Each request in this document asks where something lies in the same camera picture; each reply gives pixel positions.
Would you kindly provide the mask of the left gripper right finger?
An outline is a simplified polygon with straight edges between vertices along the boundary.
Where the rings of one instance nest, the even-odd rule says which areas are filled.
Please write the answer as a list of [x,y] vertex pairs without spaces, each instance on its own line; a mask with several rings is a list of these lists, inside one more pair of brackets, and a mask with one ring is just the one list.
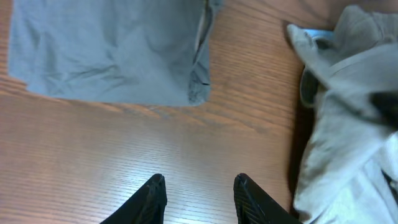
[[233,191],[239,224],[302,224],[247,174],[235,177]]

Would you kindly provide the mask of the khaki beige shorts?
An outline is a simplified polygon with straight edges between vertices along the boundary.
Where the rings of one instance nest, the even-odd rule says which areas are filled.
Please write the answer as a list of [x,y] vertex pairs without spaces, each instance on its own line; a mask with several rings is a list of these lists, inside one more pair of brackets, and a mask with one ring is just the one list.
[[397,90],[397,14],[347,6],[333,31],[287,26],[315,125],[294,196],[302,223],[396,223],[397,130],[371,95]]

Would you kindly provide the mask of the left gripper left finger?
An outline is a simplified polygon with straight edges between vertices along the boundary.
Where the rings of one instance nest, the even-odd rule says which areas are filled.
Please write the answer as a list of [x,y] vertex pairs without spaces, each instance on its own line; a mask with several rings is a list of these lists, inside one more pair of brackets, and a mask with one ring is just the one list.
[[163,224],[166,205],[165,178],[154,174],[101,224]]

